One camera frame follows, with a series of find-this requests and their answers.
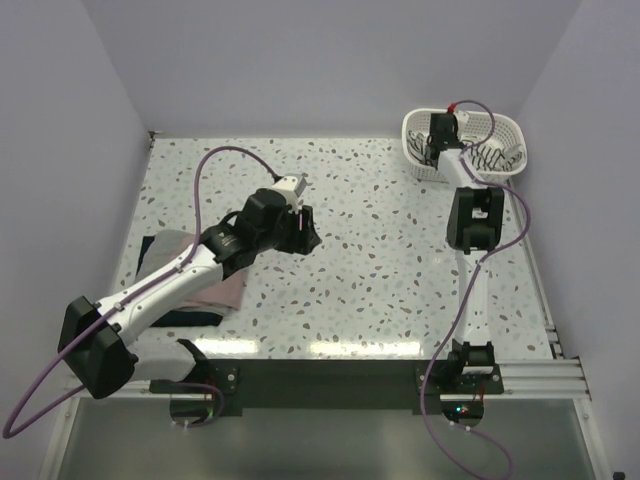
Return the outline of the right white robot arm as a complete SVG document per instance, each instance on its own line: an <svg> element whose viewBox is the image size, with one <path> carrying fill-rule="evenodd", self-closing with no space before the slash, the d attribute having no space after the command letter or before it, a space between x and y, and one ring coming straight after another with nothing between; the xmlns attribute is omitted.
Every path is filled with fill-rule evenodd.
<svg viewBox="0 0 640 480"><path fill-rule="evenodd" d="M459 276L459 309L451 331L441 345L451 350L444 359L430 360L424 391L471 394L496 375L488 312L488 273L483 257L495 251L501 239L504 192L486 185L462 157L454 109L430 117L426 156L455 188L446 230Z"/></svg>

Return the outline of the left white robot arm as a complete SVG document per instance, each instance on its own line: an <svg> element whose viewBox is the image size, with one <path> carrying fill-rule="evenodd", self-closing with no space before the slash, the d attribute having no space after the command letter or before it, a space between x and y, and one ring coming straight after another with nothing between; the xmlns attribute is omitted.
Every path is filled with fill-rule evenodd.
<svg viewBox="0 0 640 480"><path fill-rule="evenodd" d="M144 349L139 336L199 291L251 266L268 250L308 255L321 242L313 209L301 201L300 178L288 176L248 197L234 224L204 231L176 260L126 291L91 303L81 296L66 308L58 352L95 399L131 381L173 381L185 392L207 380L203 355L179 340L168 350Z"/></svg>

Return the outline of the black white striped tank top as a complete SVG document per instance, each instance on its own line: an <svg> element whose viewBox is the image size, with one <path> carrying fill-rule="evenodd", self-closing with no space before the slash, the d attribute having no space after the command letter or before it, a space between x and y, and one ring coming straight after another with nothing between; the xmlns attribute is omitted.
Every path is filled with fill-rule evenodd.
<svg viewBox="0 0 640 480"><path fill-rule="evenodd" d="M405 144L408 148L409 157L419 164L435 168L435 165L425 165L422 155L423 140L426 136L417 131L409 130ZM480 137L462 137L464 147L469 147L468 160L477 171L501 171L511 172L523 165L526 155L524 146L516 144L511 147L500 147L494 140L488 140L482 145L478 145Z"/></svg>

